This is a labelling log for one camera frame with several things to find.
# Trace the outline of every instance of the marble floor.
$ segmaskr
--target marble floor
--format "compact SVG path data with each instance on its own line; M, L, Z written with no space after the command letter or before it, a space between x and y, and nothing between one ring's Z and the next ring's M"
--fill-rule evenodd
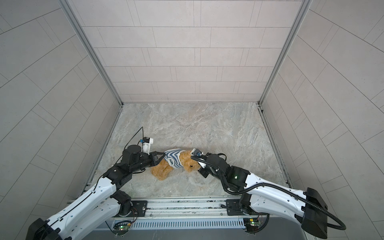
M151 151L199 148L225 153L230 165L286 185L255 103L126 104L98 166L93 184L121 156L127 141L141 127L154 139ZM141 132L131 141L136 144ZM174 169L164 181L147 169L122 188L131 197L224 196L218 179L197 171Z

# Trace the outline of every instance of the brown plush toy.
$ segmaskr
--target brown plush toy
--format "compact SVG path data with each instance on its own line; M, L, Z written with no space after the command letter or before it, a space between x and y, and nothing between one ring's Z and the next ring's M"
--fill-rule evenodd
M198 170L200 165L191 159L191 150L171 149L165 151L166 156L161 162L151 168L151 173L160 181L167 178L174 168L183 167L187 172Z

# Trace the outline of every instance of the brown fur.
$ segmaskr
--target brown fur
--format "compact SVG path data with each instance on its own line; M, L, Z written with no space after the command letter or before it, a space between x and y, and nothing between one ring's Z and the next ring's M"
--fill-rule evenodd
M185 151L180 153L180 162L183 165L184 169L187 172L192 172L193 170L198 170L200 165L195 160L191 159L191 151ZM168 177L168 174L173 170L168 162L163 159L157 166L151 168L151 173L160 181L163 181Z

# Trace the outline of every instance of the side wall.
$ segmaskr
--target side wall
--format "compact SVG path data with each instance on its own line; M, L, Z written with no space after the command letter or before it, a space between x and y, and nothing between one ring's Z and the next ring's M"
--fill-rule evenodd
M81 194L119 104L56 0L1 1L0 56L0 235L25 239Z
M293 187L347 225L384 236L384 2L314 0L262 104Z
M258 101L301 5L68 1L123 102Z

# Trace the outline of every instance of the stuffed animal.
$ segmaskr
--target stuffed animal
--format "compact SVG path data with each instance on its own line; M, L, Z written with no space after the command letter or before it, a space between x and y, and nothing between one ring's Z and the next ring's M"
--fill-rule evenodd
M191 159L191 151L171 149L164 153L166 154L164 159L158 165L151 168L152 175L160 181L166 179L174 168L183 167L187 172L200 168L199 163Z

